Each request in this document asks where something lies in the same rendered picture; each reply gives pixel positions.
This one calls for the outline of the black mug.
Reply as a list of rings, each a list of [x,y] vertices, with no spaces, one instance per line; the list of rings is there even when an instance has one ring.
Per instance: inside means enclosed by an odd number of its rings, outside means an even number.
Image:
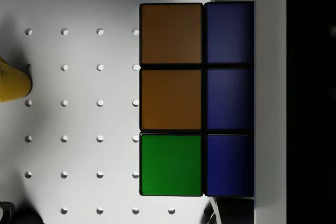
[[[0,209],[3,211],[0,224],[11,224],[15,213],[15,206],[11,202],[0,201]]]

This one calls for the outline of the puzzle cube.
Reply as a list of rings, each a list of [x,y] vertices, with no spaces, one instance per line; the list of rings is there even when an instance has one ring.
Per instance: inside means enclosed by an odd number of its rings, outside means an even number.
[[[141,4],[142,196],[254,195],[254,3]]]

